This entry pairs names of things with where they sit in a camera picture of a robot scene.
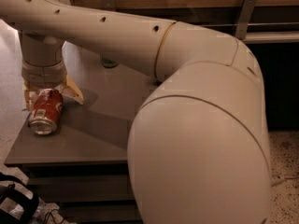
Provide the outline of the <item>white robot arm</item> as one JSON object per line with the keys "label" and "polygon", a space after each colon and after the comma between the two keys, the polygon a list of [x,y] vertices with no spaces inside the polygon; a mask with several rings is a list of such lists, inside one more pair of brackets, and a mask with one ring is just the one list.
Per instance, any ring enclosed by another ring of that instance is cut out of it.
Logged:
{"label": "white robot arm", "polygon": [[30,90],[59,88],[70,42],[156,77],[139,108],[127,159],[144,224],[269,224],[271,165],[263,75],[237,38],[180,21],[74,7],[69,0],[0,0],[21,35]]}

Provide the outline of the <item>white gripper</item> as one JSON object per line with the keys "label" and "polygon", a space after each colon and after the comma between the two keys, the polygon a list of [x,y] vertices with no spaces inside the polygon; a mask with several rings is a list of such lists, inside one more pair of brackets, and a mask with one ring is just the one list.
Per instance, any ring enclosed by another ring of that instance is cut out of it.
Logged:
{"label": "white gripper", "polygon": [[34,107],[39,88],[55,88],[59,86],[60,93],[75,100],[80,105],[84,104],[84,97],[71,76],[67,76],[64,61],[54,65],[41,66],[22,62],[21,75],[23,78],[23,93],[26,109],[31,111]]}

